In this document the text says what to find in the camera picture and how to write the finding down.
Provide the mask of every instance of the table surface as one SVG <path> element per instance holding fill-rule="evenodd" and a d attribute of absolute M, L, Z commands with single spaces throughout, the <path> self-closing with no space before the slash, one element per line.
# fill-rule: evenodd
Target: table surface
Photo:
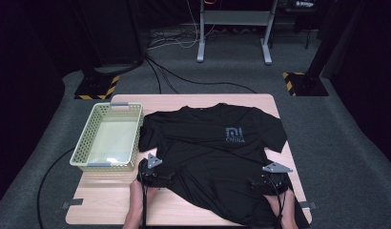
<path fill-rule="evenodd" d="M 257 107 L 267 114 L 279 117 L 274 98 L 269 94 L 117 94 L 112 102 L 141 102 L 145 115 L 157 111 L 175 111 L 183 106 L 193 108 L 211 107 L 227 103 Z M 267 157 L 283 164 L 294 172 L 289 174 L 298 201 L 306 201 L 288 141 L 281 154 L 265 149 Z M 139 153 L 135 168 L 148 153 Z M 69 224 L 119 224 L 124 223 L 130 204 L 130 183 L 133 172 L 84 172 L 73 198 L 83 198 L 81 205 L 72 205 L 66 215 Z M 312 221 L 309 208 L 302 209 L 308 222 Z M 163 188 L 150 203 L 147 214 L 148 225 L 238 225 L 222 219 L 213 212 L 187 202 L 172 191 Z"/>

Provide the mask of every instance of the black curtain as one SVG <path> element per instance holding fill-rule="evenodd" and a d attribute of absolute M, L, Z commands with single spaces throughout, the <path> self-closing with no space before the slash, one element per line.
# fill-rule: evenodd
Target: black curtain
<path fill-rule="evenodd" d="M 17 1 L 0 0 L 0 199 L 47 129 L 61 75 Z"/>
<path fill-rule="evenodd" d="M 65 76 L 68 73 L 78 71 L 80 68 L 77 62 L 71 58 L 70 47 L 55 21 L 53 11 L 56 8 L 53 0 L 17 0 L 16 2 L 21 6 L 61 75 Z M 72 0 L 63 2 L 64 4 L 73 4 Z"/>
<path fill-rule="evenodd" d="M 285 0 L 287 2 L 295 2 L 296 0 Z M 296 17 L 296 27 L 302 30 L 320 30 L 323 21 L 326 18 L 326 15 L 329 9 L 332 6 L 334 0 L 314 0 L 315 7 L 317 8 L 317 12 L 315 13 L 314 20 L 311 25 L 311 16 L 299 15 Z"/>
<path fill-rule="evenodd" d="M 367 2 L 331 82 L 362 131 L 391 161 L 391 0 Z"/>
<path fill-rule="evenodd" d="M 145 0 L 144 2 L 148 6 L 147 14 L 153 29 L 191 22 L 189 6 L 195 22 L 199 22 L 199 0 Z M 206 4 L 206 10 L 269 10 L 272 6 L 272 0 L 211 0 L 209 2 L 215 3 Z"/>

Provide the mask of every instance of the light green basket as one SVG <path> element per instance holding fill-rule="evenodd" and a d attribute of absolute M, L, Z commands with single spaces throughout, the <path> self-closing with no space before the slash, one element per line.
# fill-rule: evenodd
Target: light green basket
<path fill-rule="evenodd" d="M 133 171 L 138 153 L 141 103 L 97 103 L 70 164 L 82 171 Z"/>

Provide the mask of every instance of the printed logo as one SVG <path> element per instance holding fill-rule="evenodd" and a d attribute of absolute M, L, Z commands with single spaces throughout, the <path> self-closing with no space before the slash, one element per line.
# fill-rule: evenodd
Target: printed logo
<path fill-rule="evenodd" d="M 226 128 L 226 141 L 227 142 L 241 142 L 245 143 L 243 138 L 242 128 L 227 127 Z"/>

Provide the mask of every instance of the human hand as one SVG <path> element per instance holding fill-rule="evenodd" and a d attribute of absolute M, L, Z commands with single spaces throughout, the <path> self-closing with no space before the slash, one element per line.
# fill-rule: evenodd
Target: human hand
<path fill-rule="evenodd" d="M 295 195 L 291 189 L 288 189 L 279 195 L 281 206 L 283 206 L 282 212 L 279 211 L 277 196 L 264 197 L 267 198 L 267 201 L 270 203 L 274 215 L 278 217 L 278 215 L 281 214 L 282 229 L 298 229 L 295 221 Z"/>
<path fill-rule="evenodd" d="M 148 188 L 147 204 L 149 204 L 159 188 Z M 137 229 L 139 222 L 142 219 L 143 211 L 143 194 L 142 184 L 138 180 L 134 180 L 130 184 L 130 210 L 125 218 L 123 229 Z"/>

